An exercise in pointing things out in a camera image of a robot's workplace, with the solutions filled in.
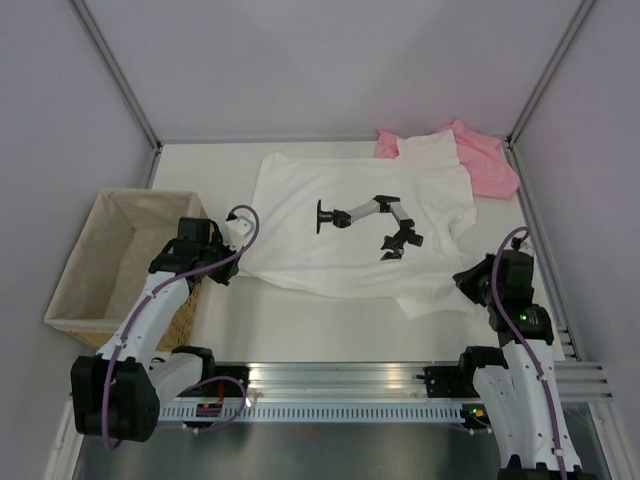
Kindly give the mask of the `white t shirt robot print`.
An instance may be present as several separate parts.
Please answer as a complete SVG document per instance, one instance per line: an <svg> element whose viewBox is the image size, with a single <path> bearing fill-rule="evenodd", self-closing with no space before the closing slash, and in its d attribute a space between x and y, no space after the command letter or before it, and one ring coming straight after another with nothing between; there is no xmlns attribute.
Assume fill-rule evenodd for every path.
<svg viewBox="0 0 640 480"><path fill-rule="evenodd" d="M452 131L398 143L394 159L262 160L252 207L260 232L241 265L285 289L390 298L405 315L470 314L454 274L476 222L470 175Z"/></svg>

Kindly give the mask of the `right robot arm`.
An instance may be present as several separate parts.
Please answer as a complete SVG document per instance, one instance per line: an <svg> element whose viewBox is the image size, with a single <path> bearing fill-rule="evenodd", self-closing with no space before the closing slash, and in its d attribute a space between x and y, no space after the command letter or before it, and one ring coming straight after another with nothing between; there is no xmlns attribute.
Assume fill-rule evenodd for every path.
<svg viewBox="0 0 640 480"><path fill-rule="evenodd" d="M586 479L561 408L550 316L534 303L532 256L488 254L454 275L458 289L486 308L496 347L470 346L459 388L479 395L495 436L501 479Z"/></svg>

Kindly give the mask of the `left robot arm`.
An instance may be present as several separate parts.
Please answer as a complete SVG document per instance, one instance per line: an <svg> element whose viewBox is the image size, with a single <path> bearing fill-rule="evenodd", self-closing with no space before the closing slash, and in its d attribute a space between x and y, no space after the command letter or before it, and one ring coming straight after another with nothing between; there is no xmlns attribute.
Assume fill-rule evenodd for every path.
<svg viewBox="0 0 640 480"><path fill-rule="evenodd" d="M191 390L206 396L218 384L208 348L178 346L158 366L153 358L174 315L205 278L227 285L242 255L257 239L256 214L231 210L224 224L182 217L177 233L151 261L144 287L116 332L93 356L80 356L70 371L76 430L114 450L144 442L162 407Z"/></svg>

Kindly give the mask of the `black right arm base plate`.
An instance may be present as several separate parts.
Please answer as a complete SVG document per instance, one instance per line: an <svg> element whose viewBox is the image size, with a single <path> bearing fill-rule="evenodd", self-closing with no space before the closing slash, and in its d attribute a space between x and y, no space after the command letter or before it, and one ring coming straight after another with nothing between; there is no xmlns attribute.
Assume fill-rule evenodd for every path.
<svg viewBox="0 0 640 480"><path fill-rule="evenodd" d="M476 399L472 377L459 366L424 367L418 376L430 399Z"/></svg>

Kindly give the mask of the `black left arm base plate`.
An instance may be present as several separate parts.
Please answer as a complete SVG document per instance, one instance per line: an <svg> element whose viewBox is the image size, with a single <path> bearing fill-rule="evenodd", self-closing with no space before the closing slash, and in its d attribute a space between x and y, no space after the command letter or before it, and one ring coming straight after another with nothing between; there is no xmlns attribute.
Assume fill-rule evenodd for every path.
<svg viewBox="0 0 640 480"><path fill-rule="evenodd" d="M207 379L213 381L190 388L179 394L179 397L209 397L224 400L241 398L249 386L250 369L240 364L217 366Z"/></svg>

